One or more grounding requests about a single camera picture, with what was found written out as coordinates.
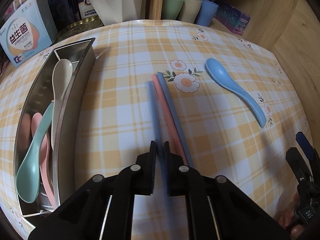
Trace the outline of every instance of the beige cup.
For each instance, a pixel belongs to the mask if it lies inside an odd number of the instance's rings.
[[[201,0],[184,0],[182,8],[177,16],[177,21],[194,23],[201,8]]]

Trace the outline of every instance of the plaid tablecloth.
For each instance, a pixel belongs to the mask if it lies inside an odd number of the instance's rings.
[[[225,175],[271,216],[296,192],[285,161],[295,134],[311,140],[296,91],[275,56],[221,31],[176,21],[139,20],[110,25],[71,37],[54,47],[95,37],[94,65],[80,114],[75,156],[76,188],[91,176],[111,176],[147,152],[154,139],[146,82],[163,72],[202,175]],[[53,47],[34,56],[0,84],[0,205],[24,238],[32,230],[20,217],[13,181],[13,149],[24,101]],[[261,129],[251,110],[206,73],[204,62],[220,61],[232,78],[261,106]],[[169,140],[161,116],[163,140]],[[183,198],[172,200],[176,223],[167,217],[156,179],[153,196],[135,199],[132,239],[186,239]]]

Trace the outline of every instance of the beige spoon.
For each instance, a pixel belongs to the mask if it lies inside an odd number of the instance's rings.
[[[57,62],[52,73],[53,88],[53,114],[51,126],[51,145],[54,147],[58,119],[62,107],[62,102],[73,73],[73,67],[70,60],[61,59]]]

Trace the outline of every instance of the orange flower center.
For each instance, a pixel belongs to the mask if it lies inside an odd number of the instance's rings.
[[[192,85],[192,82],[188,78],[181,79],[181,84],[185,87],[190,87]]]

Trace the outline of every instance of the green spoon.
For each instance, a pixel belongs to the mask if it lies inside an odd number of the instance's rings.
[[[17,192],[19,197],[27,203],[33,203],[39,192],[40,186],[40,147],[44,139],[44,135],[52,122],[53,102],[48,106],[47,110],[39,123],[35,136],[30,144],[29,150],[24,157],[16,176]]]

